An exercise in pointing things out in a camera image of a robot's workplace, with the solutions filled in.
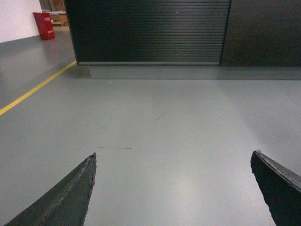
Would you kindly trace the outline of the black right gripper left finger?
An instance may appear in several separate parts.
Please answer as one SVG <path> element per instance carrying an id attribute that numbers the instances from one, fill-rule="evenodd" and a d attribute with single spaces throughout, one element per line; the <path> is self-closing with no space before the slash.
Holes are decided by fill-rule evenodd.
<path id="1" fill-rule="evenodd" d="M 7 226 L 82 226 L 96 175 L 96 153 L 67 174 Z"/>

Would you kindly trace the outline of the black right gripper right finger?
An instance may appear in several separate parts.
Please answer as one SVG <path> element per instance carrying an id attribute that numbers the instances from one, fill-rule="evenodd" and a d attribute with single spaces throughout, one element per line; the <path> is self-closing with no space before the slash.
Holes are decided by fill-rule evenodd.
<path id="1" fill-rule="evenodd" d="M 260 151 L 253 151 L 252 173 L 277 226 L 301 224 L 301 177 Z"/>

